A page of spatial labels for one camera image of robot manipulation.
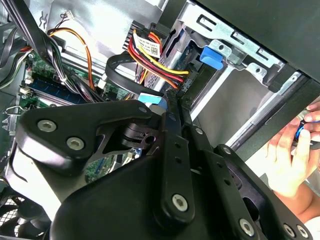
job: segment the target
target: rectangular hole in metal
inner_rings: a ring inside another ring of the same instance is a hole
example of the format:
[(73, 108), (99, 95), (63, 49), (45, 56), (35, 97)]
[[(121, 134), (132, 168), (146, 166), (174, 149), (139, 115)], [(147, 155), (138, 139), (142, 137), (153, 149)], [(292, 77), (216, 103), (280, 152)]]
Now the rectangular hole in metal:
[(238, 38), (235, 37), (235, 35), (237, 35), (237, 34), (238, 34), (237, 32), (234, 32), (234, 33), (231, 34), (230, 37), (231, 37), (232, 39), (236, 40), (238, 43), (240, 43), (240, 44), (242, 44), (242, 45), (245, 45), (245, 43), (244, 43), (243, 41), (241, 41), (240, 39), (238, 39)]
[(269, 59), (268, 59), (266, 56), (263, 56), (263, 55), (259, 52), (260, 50), (258, 50), (258, 51), (256, 52), (256, 54), (259, 55), (260, 57), (262, 57), (263, 59), (265, 59), (265, 60), (268, 61)]
[(208, 26), (205, 25), (204, 23), (202, 23), (201, 20), (203, 20), (203, 21), (208, 21), (209, 23), (211, 23), (211, 24), (214, 25), (214, 26), (217, 25), (216, 22), (212, 21), (210, 18), (208, 18), (208, 17), (206, 17), (205, 15), (201, 14), (201, 15), (198, 17), (198, 19), (196, 20), (196, 22), (197, 22), (200, 26), (202, 26), (202, 27), (204, 27), (205, 29), (209, 30), (210, 32), (212, 32), (213, 29), (210, 28), (210, 27), (208, 27)]

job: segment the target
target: blue plastic tab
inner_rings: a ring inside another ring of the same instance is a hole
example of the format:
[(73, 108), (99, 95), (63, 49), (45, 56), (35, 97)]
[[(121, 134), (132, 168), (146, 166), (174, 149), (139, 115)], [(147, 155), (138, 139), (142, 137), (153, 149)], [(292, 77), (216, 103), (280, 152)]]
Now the blue plastic tab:
[(222, 55), (212, 50), (210, 47), (205, 46), (201, 53), (200, 61), (214, 69), (221, 70), (224, 67), (222, 63), (223, 58)]
[(143, 103), (150, 103), (150, 104), (159, 104), (161, 101), (160, 96), (154, 96), (146, 93), (141, 93), (138, 100)]

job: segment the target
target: white label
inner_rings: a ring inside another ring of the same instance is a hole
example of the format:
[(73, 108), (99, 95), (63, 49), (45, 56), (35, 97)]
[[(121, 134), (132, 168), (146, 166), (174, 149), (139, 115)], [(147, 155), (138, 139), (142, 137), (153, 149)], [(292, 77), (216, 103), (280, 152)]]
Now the white label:
[(158, 59), (160, 58), (160, 44), (139, 37), (136, 34), (134, 34), (133, 37), (135, 44), (140, 44), (147, 54)]

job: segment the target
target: red wire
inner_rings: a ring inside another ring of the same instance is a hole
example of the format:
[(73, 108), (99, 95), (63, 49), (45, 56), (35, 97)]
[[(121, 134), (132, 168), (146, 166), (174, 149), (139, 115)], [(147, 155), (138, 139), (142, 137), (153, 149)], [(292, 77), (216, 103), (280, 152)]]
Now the red wire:
[(130, 42), (129, 42), (129, 47), (130, 47), (130, 50), (131, 52), (133, 53), (133, 55), (137, 58), (139, 58), (139, 60), (141, 60), (144, 64), (148, 65), (150, 68), (152, 68), (152, 70), (154, 70), (155, 72), (160, 72), (161, 74), (169, 77), (169, 78), (173, 78), (181, 83), (183, 83), (183, 80), (180, 78), (180, 77), (177, 77), (177, 76), (174, 76), (174, 75), (171, 75), (171, 74), (168, 74), (166, 72), (163, 72), (161, 71), (160, 69), (156, 68), (155, 66), (153, 66), (150, 62), (146, 61), (145, 59), (143, 59), (135, 50), (134, 50), (134, 47), (133, 47), (133, 40), (132, 38), (130, 38)]
[[(128, 52), (129, 52), (130, 56), (131, 56), (135, 61), (137, 61), (137, 62), (139, 61), (139, 60), (136, 58), (136, 56), (134, 55), (134, 53), (132, 52), (131, 47), (128, 48)], [(156, 73), (156, 72), (153, 71), (150, 67), (148, 67), (148, 66), (143, 66), (143, 67), (146, 68), (149, 72), (157, 75), (158, 77), (163, 78), (162, 76), (159, 75), (158, 72)], [(169, 79), (163, 78), (163, 80), (165, 80), (168, 84), (170, 84), (174, 89), (178, 89), (178, 87), (177, 87), (172, 81), (170, 81)]]
[(20, 49), (20, 52), (27, 52), (27, 51), (29, 51), (30, 49), (31, 49), (30, 46), (26, 46), (26, 47), (24, 47), (24, 48), (21, 48), (21, 49)]

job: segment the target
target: white connector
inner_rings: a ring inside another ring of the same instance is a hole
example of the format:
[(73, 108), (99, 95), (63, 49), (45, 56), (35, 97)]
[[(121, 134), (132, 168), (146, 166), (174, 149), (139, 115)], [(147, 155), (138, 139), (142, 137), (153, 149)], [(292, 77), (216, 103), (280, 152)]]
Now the white connector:
[(20, 91), (20, 93), (26, 95), (26, 94), (30, 93), (31, 90), (28, 87), (20, 87), (19, 91)]
[(98, 88), (105, 89), (106, 84), (107, 84), (106, 81), (103, 81), (102, 79), (100, 79), (98, 82)]
[(66, 18), (69, 20), (75, 20), (75, 16), (72, 14), (72, 11), (68, 10), (65, 12)]
[(24, 83), (29, 85), (29, 84), (33, 84), (34, 83), (34, 79), (31, 77), (31, 78), (27, 78), (24, 80)]
[(34, 79), (32, 77), (32, 71), (27, 71), (24, 78), (25, 84), (32, 84), (34, 82)]

